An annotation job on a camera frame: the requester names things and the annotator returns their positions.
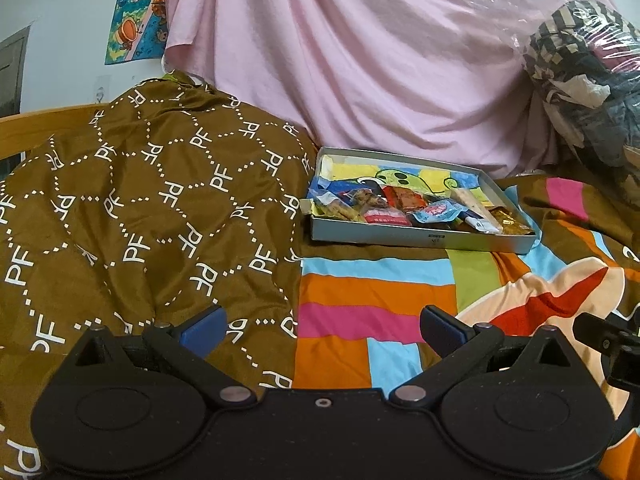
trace gray box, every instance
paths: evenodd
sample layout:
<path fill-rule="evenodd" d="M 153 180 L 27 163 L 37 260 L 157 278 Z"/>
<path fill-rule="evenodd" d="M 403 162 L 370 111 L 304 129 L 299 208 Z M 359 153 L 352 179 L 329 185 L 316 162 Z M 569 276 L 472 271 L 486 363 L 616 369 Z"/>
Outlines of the gray box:
<path fill-rule="evenodd" d="M 473 173 L 478 176 L 480 188 L 494 205 L 507 208 L 513 217 L 527 225 L 518 208 L 502 192 L 498 185 L 481 170 L 447 164 L 424 158 L 394 155 L 391 153 L 369 152 L 366 150 L 344 150 L 341 148 L 321 148 L 316 161 L 316 176 L 320 175 L 322 158 L 332 155 L 338 158 L 364 158 L 376 164 L 401 163 L 414 164 L 426 168 Z M 404 227 L 382 224 L 361 224 L 328 218 L 311 219 L 311 237 L 323 242 L 343 242 L 351 244 L 373 244 L 401 247 L 425 247 L 438 249 L 459 249 L 468 251 L 488 251 L 494 253 L 526 254 L 530 251 L 536 235 L 487 235 L 482 233 L 465 233 Z"/>

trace colorful painting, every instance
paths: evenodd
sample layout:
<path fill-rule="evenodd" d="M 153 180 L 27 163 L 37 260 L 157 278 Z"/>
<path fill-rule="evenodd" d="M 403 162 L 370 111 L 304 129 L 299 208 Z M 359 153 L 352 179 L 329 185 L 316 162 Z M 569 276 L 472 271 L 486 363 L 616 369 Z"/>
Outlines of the colorful painting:
<path fill-rule="evenodd" d="M 117 0 L 104 63 L 162 57 L 168 36 L 164 0 Z"/>

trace plastic bag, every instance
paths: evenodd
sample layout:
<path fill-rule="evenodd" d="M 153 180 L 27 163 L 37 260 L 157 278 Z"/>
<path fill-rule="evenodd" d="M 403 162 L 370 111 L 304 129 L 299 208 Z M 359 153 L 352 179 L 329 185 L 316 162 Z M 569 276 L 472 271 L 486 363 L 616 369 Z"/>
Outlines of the plastic bag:
<path fill-rule="evenodd" d="M 522 56 L 573 154 L 640 206 L 640 30 L 594 0 L 465 0 Z"/>

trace pink cloth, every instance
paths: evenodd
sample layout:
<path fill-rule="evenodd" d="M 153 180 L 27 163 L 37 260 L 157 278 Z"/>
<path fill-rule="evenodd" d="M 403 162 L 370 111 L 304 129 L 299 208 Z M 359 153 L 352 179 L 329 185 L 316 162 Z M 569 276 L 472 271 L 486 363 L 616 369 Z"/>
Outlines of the pink cloth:
<path fill-rule="evenodd" d="M 494 177 L 555 157 L 520 60 L 462 0 L 167 0 L 167 9 L 169 67 L 302 124 L 320 145 Z"/>

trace gray door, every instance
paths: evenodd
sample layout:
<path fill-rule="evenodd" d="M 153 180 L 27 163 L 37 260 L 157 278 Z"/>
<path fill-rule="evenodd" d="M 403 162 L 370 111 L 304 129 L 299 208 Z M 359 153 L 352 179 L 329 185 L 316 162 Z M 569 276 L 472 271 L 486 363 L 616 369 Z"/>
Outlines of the gray door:
<path fill-rule="evenodd" d="M 20 113 L 22 67 L 29 29 L 25 28 L 0 43 L 0 117 Z M 0 180 L 20 164 L 20 154 L 0 160 Z"/>

